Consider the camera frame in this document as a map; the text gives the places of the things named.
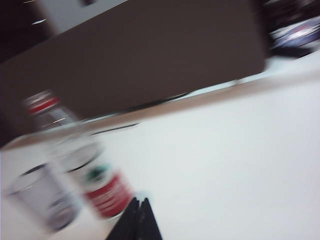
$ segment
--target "green logo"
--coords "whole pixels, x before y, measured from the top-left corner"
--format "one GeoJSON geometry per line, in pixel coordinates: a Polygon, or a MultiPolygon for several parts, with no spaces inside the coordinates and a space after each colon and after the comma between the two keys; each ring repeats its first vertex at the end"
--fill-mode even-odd
{"type": "Polygon", "coordinates": [[[108,169],[108,165],[99,165],[90,168],[88,173],[85,175],[85,182],[89,184],[101,181],[107,176],[108,169]]]}

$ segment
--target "white tabletop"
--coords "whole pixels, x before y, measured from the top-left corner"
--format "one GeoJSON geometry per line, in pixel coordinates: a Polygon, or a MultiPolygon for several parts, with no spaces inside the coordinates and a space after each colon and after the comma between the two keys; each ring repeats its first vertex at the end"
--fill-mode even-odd
{"type": "MultiPolygon", "coordinates": [[[[139,123],[96,137],[150,198],[164,239],[320,238],[319,60],[315,52],[259,80],[92,123],[139,123]]],[[[46,161],[38,143],[9,145],[1,188],[46,161]]],[[[110,228],[86,207],[46,234],[1,195],[3,240],[103,240],[110,228]]]]}

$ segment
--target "red label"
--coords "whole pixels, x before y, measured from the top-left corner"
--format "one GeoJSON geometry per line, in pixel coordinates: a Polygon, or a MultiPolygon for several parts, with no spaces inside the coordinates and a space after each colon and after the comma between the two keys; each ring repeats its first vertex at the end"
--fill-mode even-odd
{"type": "Polygon", "coordinates": [[[112,217],[125,209],[131,193],[115,174],[105,186],[84,194],[93,203],[102,217],[112,217]]]}

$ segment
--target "table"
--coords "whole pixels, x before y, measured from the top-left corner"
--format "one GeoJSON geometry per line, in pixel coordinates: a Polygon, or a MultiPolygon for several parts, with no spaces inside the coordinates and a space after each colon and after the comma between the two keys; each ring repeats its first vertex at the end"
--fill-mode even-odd
{"type": "MultiPolygon", "coordinates": [[[[320,52],[228,88],[88,122],[135,191],[150,198],[163,239],[320,238],[320,52]]],[[[3,190],[46,162],[36,136],[1,152],[1,239],[103,240],[112,224],[85,207],[56,234],[3,190]]],[[[72,187],[63,174],[61,180],[72,187]]]]}

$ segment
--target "brown wall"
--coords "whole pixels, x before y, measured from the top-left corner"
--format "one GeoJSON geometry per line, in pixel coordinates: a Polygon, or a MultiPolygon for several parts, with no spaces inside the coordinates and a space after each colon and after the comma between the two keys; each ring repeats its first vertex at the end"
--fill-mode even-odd
{"type": "Polygon", "coordinates": [[[258,73],[264,46],[246,0],[129,0],[2,64],[0,109],[52,89],[84,118],[258,73]]]}

